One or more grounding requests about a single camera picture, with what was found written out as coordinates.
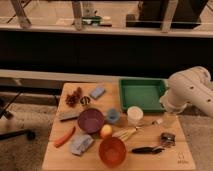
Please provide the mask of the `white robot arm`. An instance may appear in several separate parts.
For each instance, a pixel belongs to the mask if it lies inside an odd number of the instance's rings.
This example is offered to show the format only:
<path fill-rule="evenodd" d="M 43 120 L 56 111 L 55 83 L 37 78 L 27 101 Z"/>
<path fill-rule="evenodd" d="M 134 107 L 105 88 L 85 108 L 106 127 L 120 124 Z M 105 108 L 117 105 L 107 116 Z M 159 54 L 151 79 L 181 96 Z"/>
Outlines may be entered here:
<path fill-rule="evenodd" d="M 188 104 L 200 109 L 213 118 L 213 90 L 210 72 L 201 66 L 192 67 L 172 74 L 168 80 L 168 89 L 159 102 L 165 109 L 162 117 L 163 126 L 169 128 L 176 121 Z"/>

